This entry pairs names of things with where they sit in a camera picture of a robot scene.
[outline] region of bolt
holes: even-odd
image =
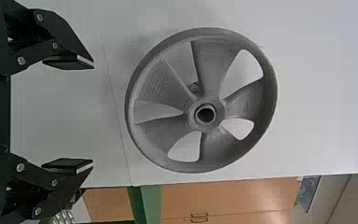
[[[1,146],[1,152],[2,152],[2,153],[8,153],[8,146],[7,146],[6,144],[3,144],[3,145]]]
[[[40,214],[42,214],[42,208],[36,207],[36,209],[34,210],[34,215],[38,217]]]
[[[17,62],[19,63],[19,65],[25,65],[27,61],[25,61],[24,57],[18,57]]]
[[[53,180],[53,181],[51,182],[51,186],[52,186],[53,188],[57,187],[57,185],[58,185],[58,180]]]
[[[38,13],[38,14],[36,15],[36,18],[37,18],[38,21],[43,21],[43,20],[44,20],[44,19],[43,19],[43,15],[40,14],[40,13]]]
[[[3,74],[3,75],[0,76],[0,78],[1,78],[1,81],[8,82],[8,80],[10,79],[10,75]]]
[[[196,92],[199,91],[200,85],[199,85],[198,82],[193,82],[193,84],[191,84],[191,85],[188,87],[188,89],[189,89],[191,92],[196,93]]]
[[[20,163],[20,164],[17,165],[17,172],[21,173],[24,170],[25,170],[24,163]]]

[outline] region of cast metal wheel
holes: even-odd
[[[170,48],[191,42],[200,90],[193,93],[163,58]],[[241,50],[249,51],[263,76],[219,98],[221,83]],[[135,122],[137,100],[154,102],[183,114]],[[131,138],[153,163],[179,173],[204,173],[222,168],[251,150],[268,128],[277,101],[277,82],[269,60],[247,37],[220,28],[197,28],[173,35],[156,45],[135,69],[125,99],[125,115]],[[242,140],[222,125],[224,119],[241,118],[254,123]],[[176,161],[168,157],[172,146],[186,134],[202,132],[200,158]]]

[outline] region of gray wheel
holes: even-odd
[[[163,58],[170,48],[191,42],[200,90],[193,93]],[[219,99],[228,68],[241,50],[258,61],[263,76]],[[154,102],[183,111],[183,114],[136,123],[137,100]],[[135,69],[125,99],[125,115],[131,138],[153,163],[179,173],[205,173],[231,164],[244,156],[268,128],[277,101],[275,72],[253,41],[220,28],[197,28],[173,35],[156,45]],[[242,140],[222,125],[224,119],[241,118],[254,123]],[[172,146],[186,134],[202,132],[200,158],[176,161],[168,157]]]

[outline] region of wooden furniture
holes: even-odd
[[[92,222],[133,220],[127,188],[88,189],[83,197]]]
[[[296,178],[165,185],[162,223],[286,224],[298,187]]]
[[[84,198],[93,222],[287,224],[298,187],[292,177],[89,189]]]

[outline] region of white surface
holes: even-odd
[[[48,157],[62,153],[92,156],[103,169],[94,172],[89,186],[128,184],[109,74],[135,186],[358,173],[358,1],[26,2],[33,7],[48,4],[64,16],[100,66],[93,72],[70,75],[40,66],[33,68],[37,74],[18,75],[34,84],[21,83],[19,91],[22,98],[27,97],[26,105],[21,98],[20,115],[26,123],[17,126],[24,153],[57,150],[45,153]],[[124,95],[134,68],[159,41],[201,26],[228,28],[261,46],[277,73],[279,102],[266,135],[241,160],[212,173],[181,175],[157,167],[136,149],[124,121]],[[179,60],[181,55],[185,54],[174,57],[173,63],[179,72],[187,71],[186,62],[191,62],[191,58]],[[51,73],[40,76],[41,69]],[[46,100],[31,98],[42,93]],[[53,135],[43,136],[41,129]],[[91,147],[93,151],[81,153]]]

